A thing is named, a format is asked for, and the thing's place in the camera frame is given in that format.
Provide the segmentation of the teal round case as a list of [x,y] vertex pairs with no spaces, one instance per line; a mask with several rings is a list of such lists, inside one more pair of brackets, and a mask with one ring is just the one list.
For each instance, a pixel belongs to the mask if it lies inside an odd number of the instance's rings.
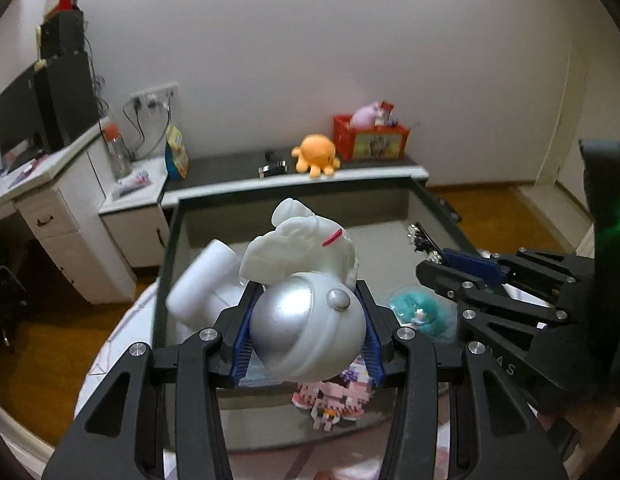
[[397,289],[388,298],[387,305],[401,325],[412,327],[433,342],[450,344],[455,341],[458,326],[455,304],[427,287]]

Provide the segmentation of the black hair clip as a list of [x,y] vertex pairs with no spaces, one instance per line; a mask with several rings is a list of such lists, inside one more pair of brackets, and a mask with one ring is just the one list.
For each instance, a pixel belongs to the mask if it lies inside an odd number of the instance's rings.
[[414,248],[414,252],[422,252],[426,259],[437,264],[444,263],[444,253],[428,235],[420,222],[411,223],[406,230],[406,237]]

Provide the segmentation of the white plug night light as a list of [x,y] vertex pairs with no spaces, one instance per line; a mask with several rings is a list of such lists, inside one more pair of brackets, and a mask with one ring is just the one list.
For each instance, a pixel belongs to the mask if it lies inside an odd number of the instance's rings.
[[170,314],[190,330],[213,326],[223,310],[242,298],[247,283],[240,278],[241,262],[231,247],[212,240],[168,293]]

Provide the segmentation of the silver white astronaut figure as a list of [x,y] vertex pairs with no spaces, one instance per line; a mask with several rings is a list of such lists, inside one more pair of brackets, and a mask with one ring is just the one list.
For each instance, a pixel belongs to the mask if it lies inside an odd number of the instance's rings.
[[240,265],[242,278],[264,286],[250,316],[252,346],[276,379],[323,382],[354,361],[366,335],[356,248],[340,224],[293,198],[271,223]]

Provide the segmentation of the pink block cat toy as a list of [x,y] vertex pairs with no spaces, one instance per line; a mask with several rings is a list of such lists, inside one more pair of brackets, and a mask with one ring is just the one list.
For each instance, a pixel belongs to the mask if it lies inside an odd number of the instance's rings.
[[290,402],[308,412],[315,430],[331,432],[341,422],[356,422],[365,414],[374,384],[362,356],[338,376],[324,382],[300,384]]

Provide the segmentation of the black floor scale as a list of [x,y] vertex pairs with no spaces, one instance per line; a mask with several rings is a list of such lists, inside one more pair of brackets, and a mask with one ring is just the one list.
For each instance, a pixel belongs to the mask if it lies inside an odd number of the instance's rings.
[[439,206],[448,214],[451,220],[455,223],[462,221],[461,215],[454,209],[454,207],[444,198],[438,197],[437,202]]

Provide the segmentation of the pink box with black rim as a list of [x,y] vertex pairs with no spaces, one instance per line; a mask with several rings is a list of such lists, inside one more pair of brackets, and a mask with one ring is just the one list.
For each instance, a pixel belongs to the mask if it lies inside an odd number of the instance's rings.
[[308,238],[321,218],[332,220],[334,229],[319,248],[351,240],[358,277],[378,304],[417,283],[415,269],[423,256],[409,240],[411,224],[420,224],[442,248],[472,249],[440,200],[410,177],[241,188],[175,204],[159,279],[154,347],[180,344],[213,326],[223,307],[236,306],[244,294],[252,297],[245,375],[218,393],[225,444],[232,452],[324,440],[326,432],[314,429],[309,416],[290,403],[297,366],[307,358],[298,356],[282,375],[272,374],[271,367],[293,348],[316,351],[326,360],[328,338],[336,337],[346,351],[359,339],[346,313],[325,303],[336,287],[332,260],[307,260],[270,282],[250,284],[240,275],[248,245],[272,230],[275,209],[288,200],[298,200],[302,211],[285,235]]

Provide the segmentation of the white door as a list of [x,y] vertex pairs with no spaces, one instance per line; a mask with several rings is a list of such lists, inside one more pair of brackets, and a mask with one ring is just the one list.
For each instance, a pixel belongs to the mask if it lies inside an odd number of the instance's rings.
[[581,116],[587,73],[587,64],[581,52],[574,44],[570,44],[560,108],[535,185],[555,184],[565,165]]

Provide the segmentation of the red toy crate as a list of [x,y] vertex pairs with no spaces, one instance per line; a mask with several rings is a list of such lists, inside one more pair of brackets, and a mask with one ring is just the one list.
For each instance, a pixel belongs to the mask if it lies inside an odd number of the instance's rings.
[[350,116],[333,117],[333,143],[339,158],[346,162],[403,159],[409,136],[410,130],[403,125],[355,129],[350,126]]

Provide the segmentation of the orange octopus plush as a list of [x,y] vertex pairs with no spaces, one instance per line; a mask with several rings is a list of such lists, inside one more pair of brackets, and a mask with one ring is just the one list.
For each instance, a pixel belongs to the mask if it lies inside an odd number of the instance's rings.
[[298,174],[308,174],[312,179],[331,177],[340,168],[335,144],[323,134],[309,134],[299,146],[292,149]]

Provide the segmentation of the pink plush toy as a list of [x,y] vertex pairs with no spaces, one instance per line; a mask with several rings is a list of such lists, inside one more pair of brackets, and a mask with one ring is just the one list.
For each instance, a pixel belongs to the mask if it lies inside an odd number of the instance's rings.
[[380,102],[360,107],[352,114],[349,125],[357,130],[370,130],[385,125],[385,112]]

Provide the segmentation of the small white bedside cabinet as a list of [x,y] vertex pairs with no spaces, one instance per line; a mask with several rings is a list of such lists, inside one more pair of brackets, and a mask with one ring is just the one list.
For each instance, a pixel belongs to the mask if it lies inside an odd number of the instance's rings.
[[98,214],[132,268],[160,266],[169,227],[161,208],[168,174],[158,157],[135,162],[132,173],[106,185]]

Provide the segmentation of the low black white bench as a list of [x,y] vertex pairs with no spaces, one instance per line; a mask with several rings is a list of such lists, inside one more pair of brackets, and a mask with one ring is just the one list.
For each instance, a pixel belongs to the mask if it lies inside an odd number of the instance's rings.
[[364,160],[343,162],[333,177],[312,179],[308,174],[298,174],[289,151],[278,150],[275,156],[286,161],[285,174],[260,177],[259,169],[266,166],[262,151],[245,152],[195,159],[182,181],[169,181],[161,197],[162,209],[173,209],[181,200],[238,192],[287,188],[288,186],[323,184],[328,182],[367,181],[374,179],[404,179],[426,182],[430,174],[410,158],[401,160]]

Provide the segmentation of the white desk with drawers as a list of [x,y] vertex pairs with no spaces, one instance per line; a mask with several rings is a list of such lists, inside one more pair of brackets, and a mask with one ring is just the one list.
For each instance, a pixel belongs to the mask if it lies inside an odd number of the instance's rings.
[[29,174],[22,167],[0,177],[0,220],[17,212],[56,268],[90,304],[122,304],[136,286],[127,260],[100,217],[110,179],[99,120]]

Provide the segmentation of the orange-cap water bottle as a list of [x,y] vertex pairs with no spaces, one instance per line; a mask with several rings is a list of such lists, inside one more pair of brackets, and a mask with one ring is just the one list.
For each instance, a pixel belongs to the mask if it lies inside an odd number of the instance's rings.
[[103,129],[103,136],[112,173],[117,180],[127,177],[132,171],[131,162],[118,127],[115,124],[108,124]]

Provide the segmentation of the yellow blue snack bag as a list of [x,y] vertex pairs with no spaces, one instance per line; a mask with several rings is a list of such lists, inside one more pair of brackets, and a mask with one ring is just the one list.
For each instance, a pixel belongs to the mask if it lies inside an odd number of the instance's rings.
[[170,124],[165,136],[165,163],[172,180],[184,180],[190,169],[190,159],[185,149],[182,132]]

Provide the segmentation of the black computer monitor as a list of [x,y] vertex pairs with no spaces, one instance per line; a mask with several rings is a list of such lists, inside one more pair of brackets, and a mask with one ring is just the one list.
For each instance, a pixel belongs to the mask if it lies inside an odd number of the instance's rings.
[[39,110],[33,66],[17,76],[0,93],[0,149],[8,152],[26,141],[26,152],[39,156],[44,153],[43,125]]

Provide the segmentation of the black computer tower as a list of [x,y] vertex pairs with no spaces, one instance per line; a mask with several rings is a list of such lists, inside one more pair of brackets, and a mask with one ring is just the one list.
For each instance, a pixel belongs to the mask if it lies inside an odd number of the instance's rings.
[[86,52],[66,53],[33,76],[43,127],[43,149],[66,148],[100,118]]

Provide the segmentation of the black speaker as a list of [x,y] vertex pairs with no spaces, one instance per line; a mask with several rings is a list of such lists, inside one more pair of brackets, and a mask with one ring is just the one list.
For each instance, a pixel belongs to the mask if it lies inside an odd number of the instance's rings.
[[84,50],[84,19],[79,10],[60,11],[40,27],[40,58]]

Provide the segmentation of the white wall socket strip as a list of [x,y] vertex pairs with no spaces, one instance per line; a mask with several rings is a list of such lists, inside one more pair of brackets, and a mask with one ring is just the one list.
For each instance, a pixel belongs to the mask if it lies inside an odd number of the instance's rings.
[[129,96],[131,102],[140,102],[143,106],[149,107],[150,103],[161,105],[173,104],[178,99],[179,85],[176,82],[160,84],[145,90],[132,92]]

